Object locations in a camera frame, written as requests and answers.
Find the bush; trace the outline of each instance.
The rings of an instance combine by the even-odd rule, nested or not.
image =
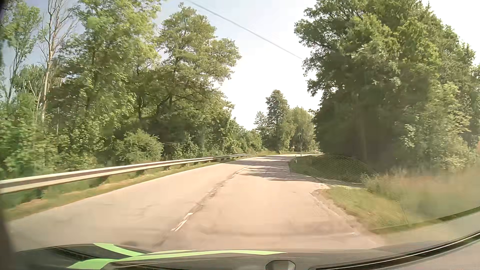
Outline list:
[[[135,133],[127,132],[125,138],[115,143],[117,158],[126,164],[162,159],[163,144],[155,136],[138,129]]]
[[[51,135],[35,122],[32,96],[19,94],[11,117],[0,118],[0,180],[52,173],[59,157]]]
[[[185,141],[174,143],[172,147],[174,149],[172,154],[173,160],[194,159],[202,156],[200,147],[192,141],[188,134],[185,135]]]

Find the power line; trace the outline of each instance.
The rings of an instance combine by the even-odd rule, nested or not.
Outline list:
[[[255,33],[254,31],[252,31],[252,30],[250,30],[250,29],[248,29],[248,28],[246,28],[246,27],[243,27],[243,26],[241,26],[240,24],[238,24],[238,23],[236,23],[236,22],[234,22],[234,21],[232,21],[232,20],[230,20],[230,19],[228,19],[228,18],[225,18],[224,16],[222,16],[222,15],[220,15],[220,14],[216,13],[216,12],[213,12],[213,11],[211,11],[210,9],[206,8],[206,7],[203,7],[203,6],[201,6],[201,5],[199,5],[199,4],[195,3],[195,2],[193,2],[193,1],[191,1],[191,0],[186,0],[186,1],[187,1],[187,2],[190,2],[190,3],[192,3],[193,5],[195,5],[195,6],[199,7],[199,8],[201,8],[201,9],[204,9],[204,10],[206,10],[206,11],[210,12],[211,14],[213,14],[213,15],[215,15],[215,16],[218,16],[218,17],[220,17],[220,18],[222,18],[222,19],[224,19],[224,20],[226,20],[226,21],[229,21],[229,22],[231,22],[232,24],[234,24],[234,25],[236,25],[236,26],[238,26],[238,27],[242,28],[243,30],[245,30],[245,31],[248,31],[248,32],[250,32],[250,33],[252,33],[252,34],[256,35],[257,37],[259,37],[259,38],[261,38],[261,39],[265,40],[266,42],[268,42],[268,43],[270,43],[270,44],[272,44],[272,45],[274,45],[274,46],[276,46],[276,47],[278,47],[278,48],[280,48],[280,49],[282,49],[282,50],[284,50],[284,51],[288,52],[289,54],[291,54],[291,55],[293,55],[293,56],[297,57],[298,59],[303,59],[302,57],[300,57],[300,56],[298,56],[298,55],[294,54],[293,52],[291,52],[291,51],[289,51],[289,50],[287,50],[287,49],[284,49],[284,48],[282,48],[281,46],[279,46],[279,45],[275,44],[274,42],[272,42],[272,41],[270,41],[270,40],[266,39],[265,37],[263,37],[263,36],[261,36],[261,35],[259,35],[259,34]]]

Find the grassy embankment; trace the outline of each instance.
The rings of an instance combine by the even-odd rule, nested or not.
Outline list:
[[[162,167],[145,170],[140,175],[137,172],[116,174],[103,179],[88,179],[68,184],[50,186],[47,187],[45,190],[21,191],[11,194],[5,194],[0,196],[0,199],[4,208],[4,214],[6,219],[14,220],[54,207],[79,201],[88,197],[100,195],[130,185],[171,175],[177,172],[183,172],[191,169],[229,161],[232,161],[232,159],[223,160],[221,162],[208,162],[197,165],[175,165],[171,166],[167,170],[165,169],[165,167]],[[21,193],[34,192],[42,193],[41,198],[33,199],[24,203],[21,203],[21,201],[19,201],[19,199],[25,198],[25,196],[23,196]]]
[[[411,226],[480,206],[478,167],[437,176],[402,171],[377,175],[358,160],[323,155],[297,158],[290,168],[326,179],[330,189],[320,196],[332,199],[369,229]]]

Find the windshield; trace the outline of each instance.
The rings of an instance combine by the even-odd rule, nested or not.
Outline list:
[[[472,236],[479,8],[8,1],[0,199],[16,256],[310,268]]]

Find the car hood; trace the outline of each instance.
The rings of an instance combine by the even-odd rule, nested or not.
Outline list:
[[[152,251],[133,246],[93,243],[63,245],[16,253],[18,269],[188,269],[250,270],[265,269],[273,260],[290,260],[296,269],[335,267],[369,262],[440,245],[421,242],[355,250],[166,250]]]

